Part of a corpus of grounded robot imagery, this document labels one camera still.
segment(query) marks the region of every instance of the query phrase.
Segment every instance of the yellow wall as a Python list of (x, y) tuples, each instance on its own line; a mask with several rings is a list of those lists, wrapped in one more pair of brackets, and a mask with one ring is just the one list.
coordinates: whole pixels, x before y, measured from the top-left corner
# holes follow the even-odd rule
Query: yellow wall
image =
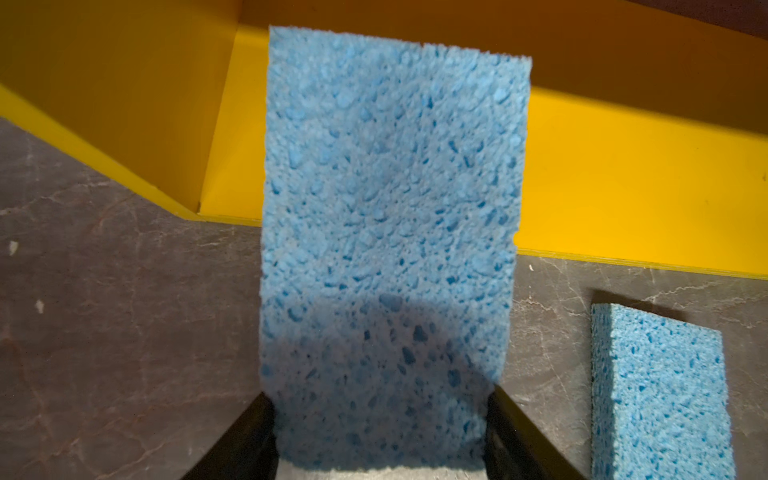
[(768, 136), (534, 88), (520, 253), (768, 279)]
[(261, 225), (269, 40), (263, 28), (237, 30), (200, 198), (207, 220)]
[(195, 218), (239, 10), (240, 0), (2, 2), (0, 115), (96, 170), (128, 171), (116, 180)]
[(522, 253), (768, 278), (768, 41), (618, 0), (239, 8), (5, 2), (0, 115), (176, 215), (258, 225), (268, 24), (531, 55)]
[(246, 0), (241, 22), (532, 55), (520, 253), (768, 278), (768, 42), (615, 0), (466, 5)]

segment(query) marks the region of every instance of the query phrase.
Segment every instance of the yellow edge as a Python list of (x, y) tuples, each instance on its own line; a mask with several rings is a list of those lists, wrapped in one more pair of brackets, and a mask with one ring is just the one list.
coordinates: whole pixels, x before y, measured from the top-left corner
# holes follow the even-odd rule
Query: yellow edge
[(577, 260), (580, 262), (606, 263), (608, 265), (638, 266), (640, 268), (654, 268), (656, 270), (673, 270), (675, 272), (703, 273), (706, 275), (735, 276), (738, 278), (753, 278), (756, 280), (768, 280), (768, 275), (762, 273), (732, 272), (729, 270), (715, 270), (711, 268), (699, 268), (695, 266), (668, 265), (665, 263), (641, 262), (638, 260), (626, 260), (621, 258), (593, 257), (591, 255), (579, 255), (577, 253), (551, 252), (547, 250), (531, 250), (518, 248), (518, 255), (530, 257), (559, 258), (563, 260)]
[(229, 215), (198, 214), (198, 220), (209, 222), (228, 223), (229, 225), (245, 225), (247, 227), (261, 227), (260, 218), (231, 217)]
[(256, 219), (260, 224), (269, 41), (267, 30), (248, 25), (235, 34), (200, 195), (199, 213), (206, 218)]
[(119, 179), (126, 188), (174, 215), (186, 220), (202, 220), (192, 210), (187, 209), (184, 205), (158, 190), (154, 185), (141, 179), (134, 172), (120, 165), (2, 84), (0, 84), (0, 117), (7, 118), (13, 124), (89, 165), (100, 174), (112, 179)]

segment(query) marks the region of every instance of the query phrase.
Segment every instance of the yellow bin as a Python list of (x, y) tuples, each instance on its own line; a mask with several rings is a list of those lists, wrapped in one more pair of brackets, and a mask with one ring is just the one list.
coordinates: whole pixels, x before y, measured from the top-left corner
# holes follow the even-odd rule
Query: yellow bin
[(521, 253), (768, 278), (768, 41), (629, 2), (3, 2), (0, 116), (258, 226), (270, 24), (532, 56)]

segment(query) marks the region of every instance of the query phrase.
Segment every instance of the cellulose sponge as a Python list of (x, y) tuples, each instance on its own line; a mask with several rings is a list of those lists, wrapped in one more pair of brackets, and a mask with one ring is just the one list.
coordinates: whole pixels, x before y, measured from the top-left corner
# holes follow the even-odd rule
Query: cellulose sponge
[(482, 468), (531, 61), (270, 29), (261, 384), (305, 468)]
[(723, 337), (592, 306), (592, 478), (735, 478)]

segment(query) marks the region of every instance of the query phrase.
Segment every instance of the gray marble surface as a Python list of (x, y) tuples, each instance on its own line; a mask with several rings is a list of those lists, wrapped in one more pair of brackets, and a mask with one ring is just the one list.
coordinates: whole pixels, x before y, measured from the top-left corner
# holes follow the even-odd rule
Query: gray marble surface
[[(0, 478), (181, 477), (259, 392), (259, 235), (173, 217), (0, 121)], [(768, 282), (518, 258), (502, 386), (584, 474), (593, 301), (723, 332), (738, 477), (764, 478)]]

